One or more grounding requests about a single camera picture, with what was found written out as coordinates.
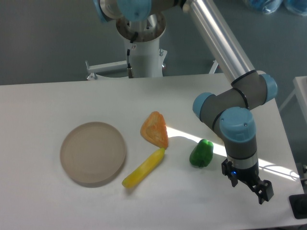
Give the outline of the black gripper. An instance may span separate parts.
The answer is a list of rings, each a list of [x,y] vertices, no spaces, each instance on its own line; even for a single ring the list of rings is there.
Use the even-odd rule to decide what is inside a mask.
[[[224,160],[221,164],[222,174],[227,176],[231,181],[231,185],[235,187],[238,181],[241,181],[249,187],[258,197],[259,204],[264,201],[268,202],[274,195],[272,183],[268,180],[260,180],[259,163],[247,169],[235,168],[231,161]]]

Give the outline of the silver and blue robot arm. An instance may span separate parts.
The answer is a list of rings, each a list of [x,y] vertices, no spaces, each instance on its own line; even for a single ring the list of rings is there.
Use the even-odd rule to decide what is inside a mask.
[[[166,27],[163,11],[179,6],[189,14],[231,83],[222,94],[200,94],[192,110],[225,145],[227,158],[222,173],[246,184],[259,203],[273,196],[272,184],[259,178],[256,125],[251,110],[272,100],[277,84],[268,74],[258,74],[211,0],[96,0],[94,6],[104,23],[116,21],[125,42],[126,60],[121,64],[130,78],[161,77],[163,50],[159,39]]]

